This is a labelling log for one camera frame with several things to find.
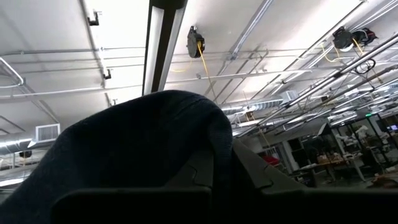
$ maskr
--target wall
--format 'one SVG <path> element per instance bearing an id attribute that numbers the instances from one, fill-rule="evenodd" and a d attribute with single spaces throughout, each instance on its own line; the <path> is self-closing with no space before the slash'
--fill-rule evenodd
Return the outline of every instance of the wall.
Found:
<path id="1" fill-rule="evenodd" d="M 254 153 L 263 151 L 263 144 L 257 136 L 248 136 L 241 139 L 242 143 L 247 146 Z"/>

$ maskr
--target retractable cord reel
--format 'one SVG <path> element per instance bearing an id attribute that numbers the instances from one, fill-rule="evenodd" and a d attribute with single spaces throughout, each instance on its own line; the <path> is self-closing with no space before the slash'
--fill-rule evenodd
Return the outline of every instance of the retractable cord reel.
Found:
<path id="1" fill-rule="evenodd" d="M 347 52 L 353 47 L 357 47 L 354 40 L 359 45 L 364 47 L 373 42 L 374 39 L 377 39 L 375 33 L 368 28 L 350 32 L 344 27 L 340 27 L 336 32 L 333 33 L 333 36 L 335 38 L 333 40 L 335 47 L 340 49 L 342 52 Z"/>
<path id="2" fill-rule="evenodd" d="M 205 51 L 205 39 L 197 33 L 195 26 L 191 26 L 189 30 L 187 48 L 191 58 L 200 57 L 199 48 L 202 52 Z"/>

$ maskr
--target air vent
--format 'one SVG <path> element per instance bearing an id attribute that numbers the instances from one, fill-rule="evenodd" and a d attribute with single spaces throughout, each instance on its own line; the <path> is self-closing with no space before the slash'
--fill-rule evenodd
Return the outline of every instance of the air vent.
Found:
<path id="1" fill-rule="evenodd" d="M 60 134 L 60 124 L 36 127 L 36 143 L 54 141 Z"/>

